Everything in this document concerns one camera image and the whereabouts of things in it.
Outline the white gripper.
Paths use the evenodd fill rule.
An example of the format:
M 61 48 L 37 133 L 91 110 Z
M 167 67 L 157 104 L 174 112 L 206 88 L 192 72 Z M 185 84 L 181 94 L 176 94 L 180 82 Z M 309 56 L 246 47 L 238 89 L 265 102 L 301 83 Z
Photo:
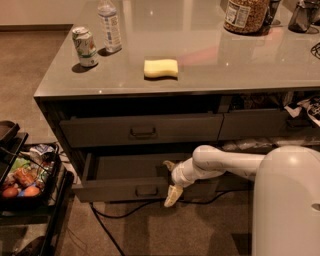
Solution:
M 182 195 L 183 188 L 194 184 L 197 180 L 211 179 L 223 174 L 221 170 L 202 168 L 192 158 L 179 163 L 165 160 L 163 165 L 171 172 L 171 178 L 175 184 L 168 188 L 167 198 L 164 202 L 165 207 L 172 207 Z

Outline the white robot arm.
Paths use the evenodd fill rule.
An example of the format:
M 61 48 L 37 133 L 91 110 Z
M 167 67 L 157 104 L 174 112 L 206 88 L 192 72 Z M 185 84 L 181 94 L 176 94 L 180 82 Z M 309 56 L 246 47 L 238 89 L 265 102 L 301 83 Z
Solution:
M 169 160 L 173 206 L 200 179 L 229 171 L 254 182 L 252 256 L 320 256 L 320 152 L 282 146 L 265 155 L 197 147 L 180 163 Z

